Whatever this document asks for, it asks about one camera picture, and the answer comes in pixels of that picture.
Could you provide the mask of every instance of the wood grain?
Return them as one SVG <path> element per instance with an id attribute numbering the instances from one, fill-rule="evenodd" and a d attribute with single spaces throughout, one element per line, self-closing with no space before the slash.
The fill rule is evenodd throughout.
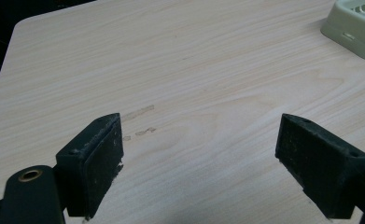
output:
<path id="1" fill-rule="evenodd" d="M 325 219 L 274 157 L 282 113 L 365 151 L 365 60 L 319 32 L 332 4 L 98 1 L 20 22 L 0 75 L 0 198 L 120 112 L 124 168 L 92 223 L 358 223 L 358 209 Z"/>

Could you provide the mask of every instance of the wooden table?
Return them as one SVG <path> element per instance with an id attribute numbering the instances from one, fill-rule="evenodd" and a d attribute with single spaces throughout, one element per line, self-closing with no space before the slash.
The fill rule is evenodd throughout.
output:
<path id="1" fill-rule="evenodd" d="M 290 113 L 365 151 L 365 60 L 319 32 L 332 4 L 98 1 L 21 21 L 0 74 L 0 199 L 120 112 L 124 168 L 92 223 L 330 223 L 274 148 Z"/>

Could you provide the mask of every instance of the plastic basket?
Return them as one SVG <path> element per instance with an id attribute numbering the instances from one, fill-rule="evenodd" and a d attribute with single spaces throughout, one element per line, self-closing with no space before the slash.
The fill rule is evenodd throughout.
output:
<path id="1" fill-rule="evenodd" d="M 321 33 L 365 59 L 365 0 L 338 0 Z"/>

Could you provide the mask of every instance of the light wood tabletop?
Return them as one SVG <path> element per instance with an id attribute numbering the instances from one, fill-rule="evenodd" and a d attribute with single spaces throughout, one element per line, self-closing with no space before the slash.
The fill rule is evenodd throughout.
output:
<path id="1" fill-rule="evenodd" d="M 274 156 L 283 113 L 365 151 L 365 60 L 319 31 L 333 3 L 97 1 L 21 21 L 0 74 L 0 199 L 119 112 L 124 168 L 90 223 L 358 223 L 357 208 L 327 220 Z"/>

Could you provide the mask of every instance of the light green basket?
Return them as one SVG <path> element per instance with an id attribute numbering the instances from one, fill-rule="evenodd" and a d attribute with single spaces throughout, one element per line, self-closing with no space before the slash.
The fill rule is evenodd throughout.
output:
<path id="1" fill-rule="evenodd" d="M 365 59 L 365 0 L 338 0 L 321 33 Z"/>

